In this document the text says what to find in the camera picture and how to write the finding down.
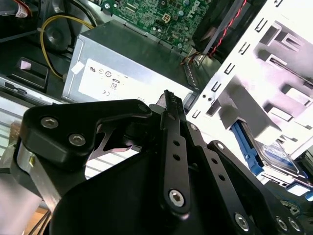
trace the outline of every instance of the white label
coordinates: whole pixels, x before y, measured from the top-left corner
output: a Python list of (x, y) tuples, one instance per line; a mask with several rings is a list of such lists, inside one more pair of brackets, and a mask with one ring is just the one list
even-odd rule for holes
[(82, 62), (78, 61), (76, 65), (72, 67), (71, 71), (76, 75), (84, 68), (84, 66), (85, 65)]
[(149, 104), (162, 94), (156, 89), (91, 59), (87, 60), (78, 91), (97, 100), (139, 99)]
[(26, 18), (28, 16), (27, 10), (21, 4), (18, 4), (18, 5), (19, 5), (19, 9), (18, 9), (15, 17), (17, 17), (17, 18)]

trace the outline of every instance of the mounting hole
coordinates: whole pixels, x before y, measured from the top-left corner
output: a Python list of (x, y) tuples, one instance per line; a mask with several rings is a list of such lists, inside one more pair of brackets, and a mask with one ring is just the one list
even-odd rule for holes
[(176, 161), (180, 161), (180, 157), (179, 157), (177, 154), (173, 154), (173, 158), (174, 158)]
[(225, 181), (225, 177), (223, 175), (219, 175), (219, 178), (223, 181)]
[(214, 162), (215, 164), (217, 164), (217, 160), (215, 158), (212, 158), (212, 162)]
[(173, 141), (173, 143), (174, 143), (176, 146), (180, 146), (180, 144), (179, 144), (178, 141)]

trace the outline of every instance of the cable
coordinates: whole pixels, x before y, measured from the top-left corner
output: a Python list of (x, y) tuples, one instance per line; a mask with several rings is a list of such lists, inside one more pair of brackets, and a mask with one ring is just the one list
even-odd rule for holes
[(13, 0), (14, 2), (16, 2), (17, 4), (22, 5), (24, 8), (26, 8), (26, 10), (28, 11), (29, 15), (31, 17), (33, 17), (33, 12), (30, 10), (29, 6), (26, 5), (26, 3), (22, 2), (21, 0)]
[(28, 235), (33, 235), (34, 232), (36, 231), (36, 229), (38, 229), (38, 227), (41, 225), (41, 223), (46, 219), (49, 218), (49, 216), (51, 215), (50, 211), (47, 211), (43, 217), (38, 221), (38, 223), (33, 227), (33, 229), (29, 232)]
[(70, 0), (70, 1), (74, 6), (80, 9), (87, 16), (92, 26), (94, 27), (98, 26), (96, 18), (93, 16), (93, 14), (90, 12), (88, 8), (86, 8), (79, 0)]
[(70, 20), (73, 20), (73, 21), (76, 21), (78, 23), (81, 23), (83, 24), (84, 26), (86, 26), (87, 28), (89, 29), (93, 29), (93, 26), (77, 17), (74, 17), (74, 16), (70, 16), (70, 15), (54, 15), (54, 16), (51, 16), (49, 17), (48, 19), (46, 19), (46, 21), (44, 22), (42, 28), (41, 28), (41, 32), (40, 32), (40, 45), (41, 45), (41, 49), (43, 51), (43, 54), (44, 54), (44, 57), (45, 57), (45, 60), (48, 64), (48, 66), (50, 67), (51, 71), (54, 73), (54, 75), (56, 75), (58, 78), (60, 79), (63, 79), (62, 78), (62, 75), (60, 73), (58, 73), (55, 68), (53, 67), (52, 65), (52, 62), (50, 61), (49, 57), (48, 57), (48, 54), (46, 52), (46, 49), (45, 49), (45, 44), (44, 44), (44, 33), (45, 33), (45, 28), (47, 27), (47, 25), (49, 23), (51, 23), (52, 21), (56, 20), (56, 19), (60, 19), (60, 18), (66, 18), (66, 19), (70, 19)]
[[(64, 12), (66, 14), (69, 14), (68, 1), (67, 0), (63, 0), (63, 5), (64, 5)], [(67, 24), (68, 24), (70, 38), (71, 38), (69, 47), (74, 48), (74, 46), (75, 46), (75, 38), (76, 38), (74, 27), (73, 27), (72, 21), (70, 19), (67, 19)]]
[(51, 215), (51, 212), (49, 212), (49, 214), (48, 214), (47, 217), (45, 218), (44, 223), (43, 223), (42, 226), (40, 227), (40, 229), (39, 229), (37, 235), (42, 234), (42, 232), (44, 231), (44, 228), (45, 228), (46, 224), (48, 223), (48, 221), (49, 221), (49, 219), (50, 219), (50, 215)]
[(227, 25), (227, 27), (224, 29), (223, 35), (220, 38), (219, 42), (217, 43), (217, 45), (213, 48), (213, 50), (211, 51), (211, 53), (209, 54), (209, 57), (212, 57), (214, 52), (216, 51), (217, 47), (219, 47), (222, 43), (223, 38), (226, 36), (226, 32), (228, 31), (229, 27), (234, 23), (234, 20), (240, 15), (244, 5), (246, 4), (247, 0), (244, 0), (243, 4), (241, 5), (241, 7), (239, 8), (239, 10), (237, 11), (237, 14), (235, 15), (235, 17), (233, 19), (231, 19), (231, 21), (229, 22), (229, 24)]
[(200, 54), (200, 52), (196, 51), (195, 53), (193, 53), (191, 55), (187, 55), (185, 58), (183, 58), (183, 60), (181, 61), (180, 65), (184, 65), (188, 58), (190, 58), (190, 60), (193, 60), (195, 58), (195, 56), (198, 55), (198, 54)]

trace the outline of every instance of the slot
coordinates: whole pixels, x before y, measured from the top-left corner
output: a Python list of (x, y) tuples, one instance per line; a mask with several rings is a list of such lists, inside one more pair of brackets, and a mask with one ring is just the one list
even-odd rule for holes
[(279, 7), (282, 4), (283, 0), (275, 0), (274, 4), (276, 7)]
[(25, 90), (23, 90), (23, 89), (21, 89), (21, 88), (16, 88), (14, 85), (12, 85), (11, 83), (8, 83), (8, 82), (5, 82), (4, 83), (4, 86), (6, 87), (6, 88), (9, 88), (9, 89), (11, 89), (11, 90), (14, 90), (14, 91), (16, 91), (16, 92), (18, 92), (18, 93), (20, 93), (20, 94), (27, 94), (27, 91), (25, 91)]
[(258, 26), (256, 26), (255, 31), (257, 31), (258, 33), (262, 31), (262, 29), (264, 28), (264, 26), (267, 24), (267, 20), (265, 20), (264, 18), (261, 19), (261, 21), (259, 22)]
[(306, 94), (300, 92), (296, 88), (290, 86), (290, 85), (285, 85), (284, 88), (282, 89), (282, 92), (292, 98), (293, 100), (299, 102), (300, 104), (304, 106), (309, 106), (312, 102), (311, 98), (307, 96)]
[(282, 46), (287, 49), (298, 52), (300, 48), (304, 45), (302, 41), (291, 35), (290, 33), (280, 32), (276, 37), (276, 41), (278, 41)]
[(211, 91), (216, 92), (220, 88), (220, 86), (221, 86), (221, 83), (216, 82), (214, 86), (212, 87)]
[(260, 51), (259, 58), (278, 70), (284, 70), (287, 63), (268, 51)]
[(272, 107), (269, 111), (268, 114), (273, 114), (279, 118), (281, 118), (282, 120), (285, 120), (287, 122), (290, 122), (293, 117), (290, 114), (287, 114), (286, 112), (276, 108), (276, 107)]
[(244, 55), (245, 52), (249, 49), (251, 44), (248, 44), (247, 42), (244, 43), (244, 45), (239, 50), (239, 54)]
[(193, 118), (197, 118), (201, 111), (196, 110), (195, 113), (192, 115)]
[(282, 27), (279, 24), (274, 23), (260, 40), (260, 43), (269, 47), (281, 31)]
[(207, 111), (207, 115), (209, 115), (210, 117), (212, 117), (214, 114), (216, 114), (216, 112), (221, 108), (221, 105), (219, 103), (218, 100), (216, 100), (212, 106), (209, 108), (209, 110)]
[(227, 75), (230, 74), (232, 72), (232, 70), (234, 69), (235, 65), (232, 66), (232, 63), (230, 63), (227, 67), (227, 69), (224, 71), (224, 73), (226, 73)]

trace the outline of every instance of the green circuit board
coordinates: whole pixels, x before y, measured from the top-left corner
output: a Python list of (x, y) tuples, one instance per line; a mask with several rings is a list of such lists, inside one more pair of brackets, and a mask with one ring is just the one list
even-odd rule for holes
[(139, 29), (189, 52), (211, 0), (91, 0)]

